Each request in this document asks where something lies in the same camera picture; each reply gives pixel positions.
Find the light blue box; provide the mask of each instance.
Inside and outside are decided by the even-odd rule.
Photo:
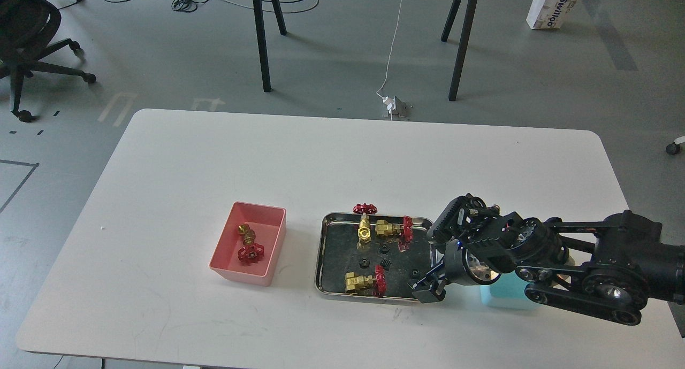
[[[516,273],[503,274],[494,284],[480,287],[480,300],[484,305],[494,308],[537,309],[541,305],[529,300],[523,293],[527,284]]]

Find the robotic arm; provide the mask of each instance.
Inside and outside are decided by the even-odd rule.
[[[470,194],[450,202],[428,231],[443,257],[413,285],[419,301],[442,301],[449,283],[490,285],[514,271],[530,283],[531,301],[624,325],[640,323],[648,298],[685,301],[685,247],[662,244],[661,223],[629,210],[601,222],[541,222],[499,209]],[[560,233],[592,233],[597,242]],[[590,261],[568,265],[570,249]]]

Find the brass fitting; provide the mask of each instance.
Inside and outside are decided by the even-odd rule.
[[[242,244],[250,245],[255,243],[255,231],[250,229],[242,235]]]
[[[359,242],[357,243],[357,249],[359,250],[364,249],[371,241],[371,223],[369,222],[369,216],[367,214],[362,214],[357,236],[359,236]]]
[[[345,293],[359,294],[360,290],[374,286],[374,276],[357,275],[354,272],[345,274]]]
[[[238,234],[244,235],[248,230],[250,230],[250,225],[247,223],[243,223],[242,225],[238,226]]]
[[[242,235],[242,244],[251,245],[255,243],[255,231],[247,223],[238,226],[238,234]]]
[[[401,233],[402,225],[394,225],[387,222],[387,220],[379,219],[376,221],[376,235],[379,237],[387,237],[389,235],[397,235]]]

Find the chair wheel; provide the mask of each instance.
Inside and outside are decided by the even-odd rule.
[[[78,42],[71,42],[69,43],[69,49],[73,50],[74,53],[76,53],[76,51],[81,49],[81,45],[79,45]]]
[[[20,122],[30,123],[34,121],[34,117],[31,115],[29,111],[26,111],[25,109],[19,112],[12,111],[12,113],[14,113],[15,117],[19,118]]]
[[[679,144],[671,143],[666,146],[666,152],[668,152],[669,155],[678,154],[681,150],[682,147]]]
[[[87,82],[88,84],[93,84],[95,82],[95,75],[93,74],[84,74],[83,76],[83,81]]]

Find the red plastic bin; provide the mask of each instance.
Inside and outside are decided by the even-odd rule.
[[[238,260],[238,250],[242,248],[238,226],[242,223],[255,231],[255,242],[264,246],[264,256],[252,264]],[[269,286],[285,236],[286,209],[235,202],[218,239],[210,269],[231,281]]]

